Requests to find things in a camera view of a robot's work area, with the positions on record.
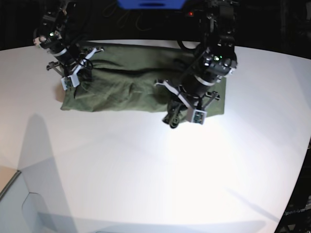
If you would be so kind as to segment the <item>green t-shirt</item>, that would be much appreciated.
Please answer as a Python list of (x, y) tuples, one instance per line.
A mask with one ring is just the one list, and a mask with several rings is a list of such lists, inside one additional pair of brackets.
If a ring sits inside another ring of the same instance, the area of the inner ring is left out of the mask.
[(193, 55), (181, 49), (123, 44), (103, 44), (104, 52), (91, 58), (93, 96), (75, 100), (71, 88), (65, 92), (61, 110), (165, 112), (168, 92), (155, 86), (156, 79), (176, 79), (182, 71), (175, 63), (186, 63)]

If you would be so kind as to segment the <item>blue box at top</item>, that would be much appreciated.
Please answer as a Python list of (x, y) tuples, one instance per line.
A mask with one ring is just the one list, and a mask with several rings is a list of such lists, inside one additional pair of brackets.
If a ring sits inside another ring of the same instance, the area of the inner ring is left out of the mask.
[(138, 9), (181, 9), (185, 0), (118, 0), (119, 6), (126, 10)]

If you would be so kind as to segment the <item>black power strip red light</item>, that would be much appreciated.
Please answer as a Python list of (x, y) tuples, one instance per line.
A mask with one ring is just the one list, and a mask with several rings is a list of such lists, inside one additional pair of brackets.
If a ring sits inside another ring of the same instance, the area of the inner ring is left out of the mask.
[(200, 10), (200, 9), (191, 9), (191, 10), (186, 10), (184, 12), (184, 16), (186, 18), (199, 17), (201, 14), (202, 14), (202, 10)]

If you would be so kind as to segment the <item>grey panel at corner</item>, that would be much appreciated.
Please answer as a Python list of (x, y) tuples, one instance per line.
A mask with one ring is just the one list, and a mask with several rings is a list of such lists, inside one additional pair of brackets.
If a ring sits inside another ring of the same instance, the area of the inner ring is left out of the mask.
[(45, 227), (20, 171), (0, 193), (1, 233), (43, 233)]

